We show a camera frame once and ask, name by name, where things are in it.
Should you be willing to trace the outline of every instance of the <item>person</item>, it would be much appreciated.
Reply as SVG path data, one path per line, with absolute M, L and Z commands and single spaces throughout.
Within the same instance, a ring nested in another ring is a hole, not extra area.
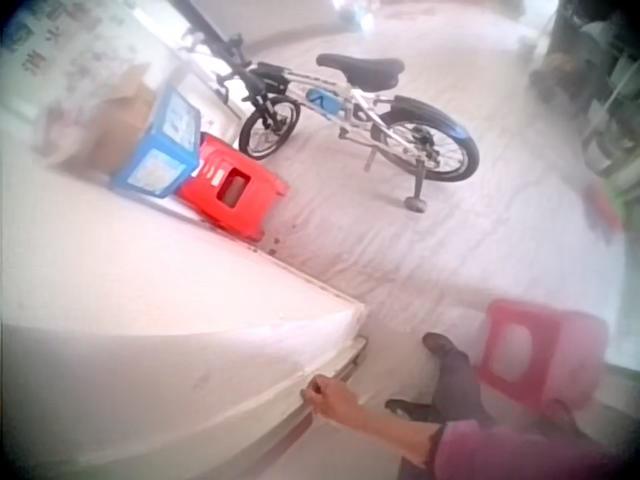
M 422 342 L 440 361 L 432 404 L 390 400 L 386 405 L 422 421 L 368 410 L 345 383 L 323 375 L 303 391 L 305 401 L 315 414 L 401 454 L 399 480 L 587 480 L 612 472 L 613 457 L 584 439 L 549 438 L 497 425 L 482 404 L 469 357 L 438 333 L 427 333 Z

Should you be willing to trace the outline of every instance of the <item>hand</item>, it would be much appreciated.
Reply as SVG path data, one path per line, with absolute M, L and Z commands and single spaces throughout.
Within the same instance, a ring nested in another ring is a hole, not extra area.
M 366 412 L 344 382 L 316 375 L 303 392 L 314 413 L 348 428 L 361 429 Z

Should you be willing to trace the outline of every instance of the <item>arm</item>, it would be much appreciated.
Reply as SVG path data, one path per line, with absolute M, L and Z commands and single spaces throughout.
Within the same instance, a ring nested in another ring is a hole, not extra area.
M 545 439 L 495 427 L 482 429 L 473 420 L 451 422 L 439 442 L 441 427 L 377 415 L 358 404 L 356 396 L 339 381 L 316 376 L 303 392 L 313 411 L 340 425 L 375 437 L 418 467 L 433 458 L 436 478 L 447 480 L 511 480 L 603 477 L 613 459 L 598 449 L 568 439 Z
M 384 442 L 417 466 L 424 467 L 431 437 L 440 427 L 367 411 L 347 386 L 323 375 L 316 376 L 304 391 L 315 413 L 340 425 Z

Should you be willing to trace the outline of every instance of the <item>brown box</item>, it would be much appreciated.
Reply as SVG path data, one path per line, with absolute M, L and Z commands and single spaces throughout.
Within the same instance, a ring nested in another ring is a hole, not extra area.
M 113 176 L 131 160 L 156 99 L 143 82 L 148 68 L 148 64 L 139 64 L 127 69 L 97 107 L 83 149 L 85 165 Z

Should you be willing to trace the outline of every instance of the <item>training wheel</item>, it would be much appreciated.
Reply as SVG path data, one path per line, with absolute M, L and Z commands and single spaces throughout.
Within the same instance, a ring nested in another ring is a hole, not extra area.
M 421 198 L 407 197 L 404 199 L 404 206 L 407 210 L 415 213 L 424 213 L 427 211 L 427 202 Z

